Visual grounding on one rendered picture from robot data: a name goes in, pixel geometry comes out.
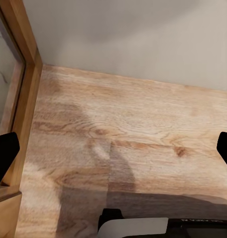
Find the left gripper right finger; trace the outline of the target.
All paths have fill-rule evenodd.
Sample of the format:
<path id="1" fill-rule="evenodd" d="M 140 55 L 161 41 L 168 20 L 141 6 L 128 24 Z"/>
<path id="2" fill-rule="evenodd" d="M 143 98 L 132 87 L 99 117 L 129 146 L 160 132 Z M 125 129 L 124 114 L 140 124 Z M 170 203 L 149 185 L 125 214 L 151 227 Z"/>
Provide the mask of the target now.
<path id="1" fill-rule="evenodd" d="M 218 138 L 217 151 L 227 164 L 227 132 L 221 132 Z"/>

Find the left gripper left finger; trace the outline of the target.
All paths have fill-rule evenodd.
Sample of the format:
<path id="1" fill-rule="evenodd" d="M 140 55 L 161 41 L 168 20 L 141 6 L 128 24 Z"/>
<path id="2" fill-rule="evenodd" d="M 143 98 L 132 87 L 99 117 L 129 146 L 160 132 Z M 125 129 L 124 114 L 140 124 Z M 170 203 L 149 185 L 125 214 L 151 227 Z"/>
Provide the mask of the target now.
<path id="1" fill-rule="evenodd" d="M 0 182 L 19 151 L 19 140 L 15 132 L 0 136 Z"/>

